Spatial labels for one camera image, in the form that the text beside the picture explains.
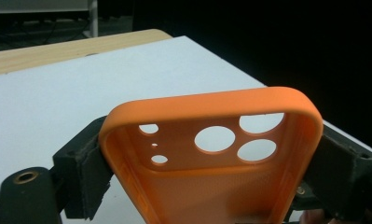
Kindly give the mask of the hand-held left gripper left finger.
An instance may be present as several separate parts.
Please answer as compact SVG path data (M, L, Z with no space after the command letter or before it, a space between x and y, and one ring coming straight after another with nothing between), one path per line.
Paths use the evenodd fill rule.
M52 157L55 175L64 181L68 218L93 219L110 188L113 172L98 141L104 120L92 121Z

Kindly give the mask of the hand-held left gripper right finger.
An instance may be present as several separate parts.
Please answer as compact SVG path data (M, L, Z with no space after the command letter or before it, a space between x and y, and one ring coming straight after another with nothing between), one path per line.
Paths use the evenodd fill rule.
M372 149L326 125L300 187L300 210L323 209L334 218L372 213Z

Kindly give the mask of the orange phone case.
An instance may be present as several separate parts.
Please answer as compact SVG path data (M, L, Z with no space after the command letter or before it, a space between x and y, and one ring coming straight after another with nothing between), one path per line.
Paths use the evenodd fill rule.
M146 224L282 224L323 133L285 87L127 102L99 134Z

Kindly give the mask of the white metal desk frame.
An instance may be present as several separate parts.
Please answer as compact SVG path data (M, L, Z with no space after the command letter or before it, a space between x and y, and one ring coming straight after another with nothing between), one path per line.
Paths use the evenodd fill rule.
M98 0L0 0L0 14L88 11L87 37L99 35Z

